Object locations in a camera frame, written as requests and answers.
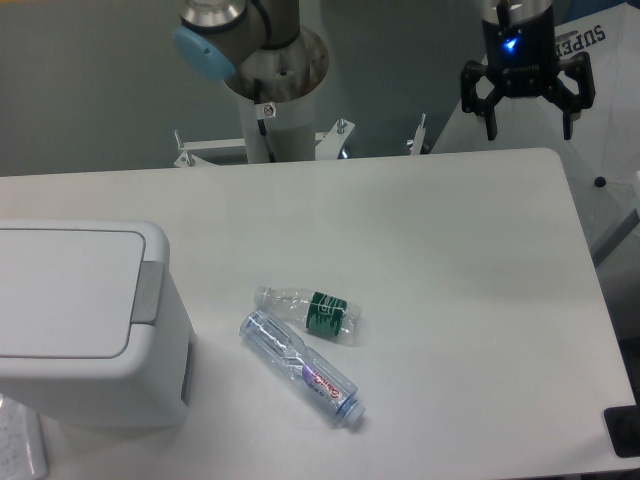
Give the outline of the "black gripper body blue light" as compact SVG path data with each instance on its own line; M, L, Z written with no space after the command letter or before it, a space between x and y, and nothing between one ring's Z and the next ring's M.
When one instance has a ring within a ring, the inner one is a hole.
M482 1L490 97L555 97L563 90L551 1Z

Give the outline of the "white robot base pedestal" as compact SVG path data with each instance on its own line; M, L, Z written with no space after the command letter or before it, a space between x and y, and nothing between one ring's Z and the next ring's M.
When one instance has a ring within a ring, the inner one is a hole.
M245 141L257 137L261 122L277 132L306 126L314 136L315 95L328 68L326 45L305 26L289 45L254 52L225 81L237 100Z

